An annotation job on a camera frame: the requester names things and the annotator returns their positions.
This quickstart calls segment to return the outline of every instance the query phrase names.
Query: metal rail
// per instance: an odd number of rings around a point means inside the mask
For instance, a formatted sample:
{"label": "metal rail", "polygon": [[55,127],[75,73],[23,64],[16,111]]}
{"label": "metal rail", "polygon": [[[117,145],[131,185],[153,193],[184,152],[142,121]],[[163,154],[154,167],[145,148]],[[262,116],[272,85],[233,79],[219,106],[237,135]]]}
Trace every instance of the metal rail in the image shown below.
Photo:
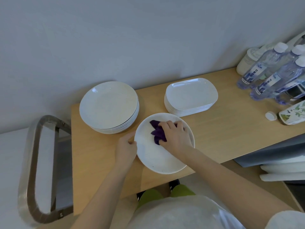
{"label": "metal rail", "polygon": [[[53,177],[51,193],[51,209],[49,213],[40,211],[35,199],[35,184],[38,162],[38,150],[43,126],[55,131]],[[21,177],[18,188],[18,211],[26,224],[37,227],[40,224],[51,223],[73,213],[73,205],[64,209],[56,209],[56,158],[58,154],[59,129],[71,134],[71,127],[62,120],[45,115],[35,120],[29,127],[25,144]]]}

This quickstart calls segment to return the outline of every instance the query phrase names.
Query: person's right hand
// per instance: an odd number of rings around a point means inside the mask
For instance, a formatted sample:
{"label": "person's right hand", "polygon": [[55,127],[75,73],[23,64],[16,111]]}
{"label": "person's right hand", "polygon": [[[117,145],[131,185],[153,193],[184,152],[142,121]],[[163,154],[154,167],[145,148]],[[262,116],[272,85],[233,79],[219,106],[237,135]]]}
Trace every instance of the person's right hand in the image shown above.
{"label": "person's right hand", "polygon": [[192,148],[191,139],[187,128],[183,129],[182,121],[177,121],[177,127],[172,121],[160,122],[164,130],[167,142],[159,140],[159,144],[169,151],[173,156],[185,163],[185,155]]}

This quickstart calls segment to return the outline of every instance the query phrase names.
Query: person's right arm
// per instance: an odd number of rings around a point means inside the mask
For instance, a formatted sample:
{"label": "person's right arm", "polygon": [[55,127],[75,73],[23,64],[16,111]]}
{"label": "person's right arm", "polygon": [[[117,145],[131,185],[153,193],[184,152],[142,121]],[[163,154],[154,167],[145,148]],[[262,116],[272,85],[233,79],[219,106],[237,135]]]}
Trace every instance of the person's right arm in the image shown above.
{"label": "person's right arm", "polygon": [[181,121],[161,122],[167,142],[159,141],[172,155],[198,173],[231,213],[248,229],[265,228],[278,212],[293,210],[264,189],[208,158],[191,145]]}

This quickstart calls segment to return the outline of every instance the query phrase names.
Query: green pants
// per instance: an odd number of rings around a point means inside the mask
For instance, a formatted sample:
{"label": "green pants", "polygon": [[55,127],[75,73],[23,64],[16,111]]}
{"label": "green pants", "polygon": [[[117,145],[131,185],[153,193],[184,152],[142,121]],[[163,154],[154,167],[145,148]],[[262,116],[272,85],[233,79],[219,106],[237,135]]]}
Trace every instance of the green pants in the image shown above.
{"label": "green pants", "polygon": [[[182,184],[175,186],[172,192],[170,193],[170,197],[172,198],[188,196],[188,195],[196,195],[196,194],[193,191],[191,191],[189,188],[187,188],[186,185],[182,185]],[[145,191],[141,196],[137,209],[143,206],[145,203],[163,198],[164,197],[159,191],[155,189],[149,189]]]}

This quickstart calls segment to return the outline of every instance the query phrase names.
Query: bottle with leaf pattern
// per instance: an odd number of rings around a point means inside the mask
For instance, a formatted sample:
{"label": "bottle with leaf pattern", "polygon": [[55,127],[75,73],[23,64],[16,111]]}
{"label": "bottle with leaf pattern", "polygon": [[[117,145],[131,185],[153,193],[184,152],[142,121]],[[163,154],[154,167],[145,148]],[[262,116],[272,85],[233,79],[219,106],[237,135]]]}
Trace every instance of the bottle with leaf pattern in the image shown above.
{"label": "bottle with leaf pattern", "polygon": [[278,117],[285,125],[295,125],[305,121],[305,100],[280,111]]}

